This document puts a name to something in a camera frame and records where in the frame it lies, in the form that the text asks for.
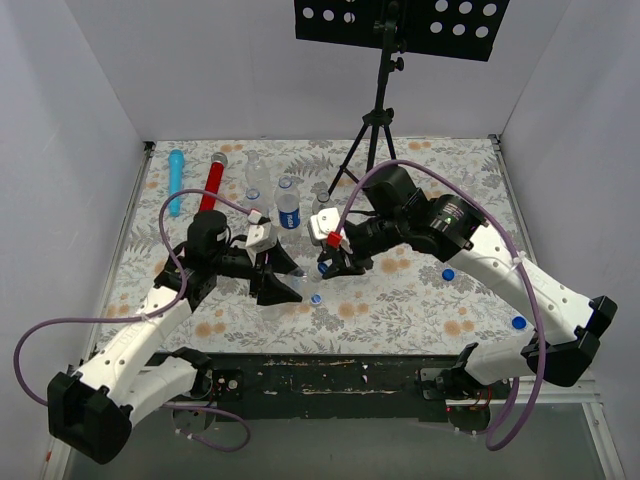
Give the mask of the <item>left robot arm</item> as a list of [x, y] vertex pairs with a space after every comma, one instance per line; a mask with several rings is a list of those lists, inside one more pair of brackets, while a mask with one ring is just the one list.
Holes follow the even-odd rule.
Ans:
[[257, 211], [249, 215], [242, 245], [233, 246], [226, 216], [196, 214], [187, 239], [171, 251], [163, 271], [127, 322], [73, 373], [58, 373], [47, 386], [50, 434], [104, 465], [123, 449], [133, 427], [167, 401], [181, 395], [205, 398], [213, 386], [212, 361], [182, 347], [149, 373], [153, 354], [216, 287], [219, 277], [244, 279], [260, 306], [299, 302], [280, 281], [302, 271], [282, 247], [276, 229]]

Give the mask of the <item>small black-label clear bottle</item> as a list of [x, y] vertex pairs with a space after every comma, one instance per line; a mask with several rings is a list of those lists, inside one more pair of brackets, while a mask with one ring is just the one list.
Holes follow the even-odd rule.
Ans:
[[331, 196], [327, 190], [320, 191], [316, 194], [316, 198], [312, 204], [312, 214], [317, 215], [321, 210], [331, 208], [333, 206], [333, 201]]

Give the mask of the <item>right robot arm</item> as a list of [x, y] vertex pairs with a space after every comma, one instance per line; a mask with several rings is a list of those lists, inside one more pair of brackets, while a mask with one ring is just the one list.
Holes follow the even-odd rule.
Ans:
[[528, 259], [514, 254], [487, 215], [459, 196], [429, 199], [399, 165], [380, 168], [364, 184], [371, 218], [343, 221], [335, 207], [311, 216], [308, 230], [329, 262], [324, 279], [362, 275], [375, 255], [401, 244], [434, 256], [488, 288], [527, 321], [542, 325], [490, 344], [472, 343], [454, 365], [426, 369], [428, 398], [463, 399], [508, 378], [540, 374], [559, 387], [573, 386], [590, 367], [600, 339], [617, 311], [606, 296], [589, 299], [562, 285]]

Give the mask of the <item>tall clear plastic bottle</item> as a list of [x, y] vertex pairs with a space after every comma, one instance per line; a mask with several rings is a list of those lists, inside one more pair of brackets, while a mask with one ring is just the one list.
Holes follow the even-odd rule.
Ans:
[[249, 188], [257, 189], [265, 198], [272, 194], [272, 182], [269, 169], [264, 159], [255, 150], [246, 152], [247, 161], [244, 171]]

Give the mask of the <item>black music stand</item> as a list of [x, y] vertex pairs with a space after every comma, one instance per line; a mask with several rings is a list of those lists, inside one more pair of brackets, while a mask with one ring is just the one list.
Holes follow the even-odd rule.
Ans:
[[380, 136], [396, 157], [390, 125], [395, 112], [385, 106], [389, 76], [404, 70], [405, 53], [486, 62], [509, 6], [489, 1], [296, 1], [295, 34], [299, 40], [378, 49], [379, 69], [374, 106], [331, 182], [358, 178], [349, 164], [366, 134], [370, 135], [366, 169], [375, 164]]

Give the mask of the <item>black table front rail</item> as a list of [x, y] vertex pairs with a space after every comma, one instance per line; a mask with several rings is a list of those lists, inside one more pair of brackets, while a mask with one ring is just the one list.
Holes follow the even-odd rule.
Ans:
[[183, 347], [155, 354], [149, 371], [135, 376], [120, 400], [114, 388], [77, 379], [71, 412], [105, 432], [130, 430], [167, 404], [203, 405], [218, 419], [416, 418], [447, 422], [450, 402], [479, 427], [490, 419], [489, 402], [507, 397], [510, 387], [465, 382], [453, 385], [458, 362], [438, 356], [330, 356], [217, 354]]

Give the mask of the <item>red glitter toy microphone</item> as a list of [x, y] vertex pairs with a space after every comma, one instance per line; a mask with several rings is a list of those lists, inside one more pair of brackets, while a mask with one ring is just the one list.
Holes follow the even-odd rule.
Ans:
[[[204, 190], [213, 194], [217, 194], [220, 188], [224, 170], [228, 164], [225, 153], [215, 152], [211, 157], [211, 166], [205, 182]], [[209, 195], [203, 195], [199, 205], [199, 211], [210, 211], [215, 208], [216, 198]]]

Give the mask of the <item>plain blue bottle cap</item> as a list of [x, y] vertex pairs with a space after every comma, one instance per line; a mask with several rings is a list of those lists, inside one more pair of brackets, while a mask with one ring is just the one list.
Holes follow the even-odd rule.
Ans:
[[451, 281], [455, 278], [455, 272], [452, 269], [445, 269], [442, 272], [442, 278], [446, 281]]

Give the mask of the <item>Pepsi bottle text label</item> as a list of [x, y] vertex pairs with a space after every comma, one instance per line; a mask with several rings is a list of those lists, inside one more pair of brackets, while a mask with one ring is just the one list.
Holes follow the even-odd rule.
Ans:
[[300, 193], [290, 176], [282, 176], [274, 194], [278, 220], [286, 239], [293, 241], [301, 235]]

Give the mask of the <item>Pepsi bottle logo label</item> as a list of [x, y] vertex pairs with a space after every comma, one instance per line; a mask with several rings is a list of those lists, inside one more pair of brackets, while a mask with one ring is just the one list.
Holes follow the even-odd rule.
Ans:
[[250, 187], [245, 191], [245, 202], [249, 210], [258, 211], [263, 217], [269, 218], [269, 203], [261, 191], [255, 187]]

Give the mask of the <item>clear Pocari bottle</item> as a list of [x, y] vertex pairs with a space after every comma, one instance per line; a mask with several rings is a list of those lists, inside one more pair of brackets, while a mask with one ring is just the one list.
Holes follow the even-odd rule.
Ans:
[[302, 301], [300, 303], [285, 303], [261, 307], [260, 316], [263, 320], [275, 321], [283, 316], [295, 315], [299, 311], [305, 313], [312, 307], [316, 307], [311, 304], [310, 298], [313, 294], [321, 295], [320, 283], [322, 275], [319, 273], [316, 263], [303, 267], [302, 270], [303, 273], [299, 275], [289, 274], [281, 276], [283, 283], [296, 290], [302, 296]]

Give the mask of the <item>blue toy microphone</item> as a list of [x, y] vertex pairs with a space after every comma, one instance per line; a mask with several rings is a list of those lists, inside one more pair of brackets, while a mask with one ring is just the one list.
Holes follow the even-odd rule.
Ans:
[[179, 149], [172, 150], [168, 156], [168, 192], [171, 197], [169, 202], [169, 214], [172, 217], [179, 216], [181, 211], [181, 198], [177, 196], [176, 193], [182, 189], [184, 165], [184, 153]]

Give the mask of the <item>plain blue cap near edge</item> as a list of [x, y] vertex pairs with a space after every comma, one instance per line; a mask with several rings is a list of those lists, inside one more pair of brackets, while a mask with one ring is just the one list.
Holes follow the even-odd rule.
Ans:
[[528, 321], [526, 318], [522, 317], [522, 316], [515, 316], [512, 320], [511, 320], [511, 325], [514, 329], [516, 330], [524, 330], [527, 328], [528, 325]]

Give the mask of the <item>floral tablecloth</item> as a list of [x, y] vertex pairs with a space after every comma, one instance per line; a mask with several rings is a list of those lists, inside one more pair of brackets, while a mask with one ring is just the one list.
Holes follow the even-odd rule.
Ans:
[[[209, 140], [160, 141], [156, 144], [120, 264], [106, 304], [110, 322], [97, 341], [105, 344], [118, 329], [116, 320], [140, 307], [167, 260], [160, 227], [173, 243], [186, 236], [200, 198], [194, 190], [206, 181], [211, 157], [226, 154], [220, 193], [221, 210], [234, 233], [246, 229], [239, 207], [245, 204], [246, 152], [255, 150], [264, 159], [272, 180], [290, 176], [301, 195], [301, 215], [308, 218], [316, 194], [329, 188], [351, 144], [347, 140]], [[160, 220], [168, 194], [169, 153], [184, 153], [183, 182], [190, 193], [180, 215]], [[360, 175], [366, 164], [366, 148], [356, 150], [350, 167]], [[354, 181], [343, 177], [332, 198], [337, 206], [348, 199]], [[301, 267], [316, 263], [318, 250], [308, 233], [293, 241], [280, 239], [286, 252]], [[374, 259], [362, 276], [321, 280], [322, 303], [308, 312], [263, 320], [260, 308], [248, 294], [244, 280], [220, 278], [197, 312], [177, 327], [162, 345], [170, 352], [190, 347], [203, 352], [308, 353], [308, 354], [456, 354], [470, 343], [490, 344], [532, 330], [511, 325], [520, 316], [488, 288], [463, 272], [442, 278], [445, 266], [433, 257], [406, 246], [393, 248]]]

